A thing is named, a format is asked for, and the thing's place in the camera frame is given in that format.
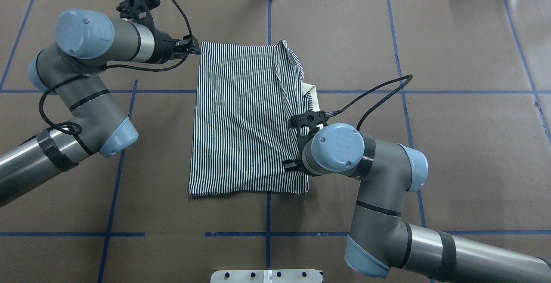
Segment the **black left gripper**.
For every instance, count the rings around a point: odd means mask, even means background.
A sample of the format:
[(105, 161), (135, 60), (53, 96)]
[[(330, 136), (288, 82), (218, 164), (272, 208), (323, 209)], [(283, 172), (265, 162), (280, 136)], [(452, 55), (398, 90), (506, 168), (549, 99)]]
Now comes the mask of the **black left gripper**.
[(172, 38), (166, 32), (155, 29), (153, 64), (164, 64), (169, 60), (183, 59), (185, 55), (201, 55), (201, 48), (195, 36)]

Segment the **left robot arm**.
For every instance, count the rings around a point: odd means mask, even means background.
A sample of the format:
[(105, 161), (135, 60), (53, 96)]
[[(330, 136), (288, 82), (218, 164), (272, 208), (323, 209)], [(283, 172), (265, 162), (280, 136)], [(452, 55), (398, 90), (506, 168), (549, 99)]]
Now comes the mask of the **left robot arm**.
[(112, 60), (163, 64), (201, 53), (193, 34), (172, 38), (146, 24), (152, 20), (132, 22), (81, 9), (61, 14), (55, 42), (27, 68), (43, 93), (39, 113), (48, 127), (1, 157), (2, 206), (96, 153), (112, 157), (138, 139), (99, 74)]

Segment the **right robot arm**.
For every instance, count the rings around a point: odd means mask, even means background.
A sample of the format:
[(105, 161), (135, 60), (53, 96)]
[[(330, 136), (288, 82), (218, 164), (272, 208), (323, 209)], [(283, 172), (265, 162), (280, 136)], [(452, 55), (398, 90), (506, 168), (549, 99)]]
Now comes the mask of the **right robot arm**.
[(408, 224), (405, 196), (428, 176), (425, 155), (378, 140), (345, 123), (290, 120), (299, 156), (286, 171), (321, 176), (335, 173), (359, 181), (345, 261), (367, 277), (385, 278), (392, 268), (441, 283), (548, 283), (550, 261)]

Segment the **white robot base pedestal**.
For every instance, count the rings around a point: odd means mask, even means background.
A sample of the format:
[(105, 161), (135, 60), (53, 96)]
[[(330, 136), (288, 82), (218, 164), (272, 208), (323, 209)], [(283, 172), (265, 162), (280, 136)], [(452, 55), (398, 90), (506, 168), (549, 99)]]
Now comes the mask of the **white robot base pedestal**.
[(254, 269), (215, 271), (211, 283), (323, 283), (317, 269)]

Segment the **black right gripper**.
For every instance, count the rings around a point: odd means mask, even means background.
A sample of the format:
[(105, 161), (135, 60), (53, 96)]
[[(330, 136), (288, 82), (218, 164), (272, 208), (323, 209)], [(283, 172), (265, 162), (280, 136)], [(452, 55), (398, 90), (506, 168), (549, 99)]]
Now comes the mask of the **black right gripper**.
[(283, 161), (283, 167), (284, 172), (301, 172), (305, 175), (311, 176), (311, 177), (317, 177), (319, 176), (317, 173), (311, 171), (308, 169), (303, 161), (300, 159), (294, 159), (294, 160), (285, 160)]

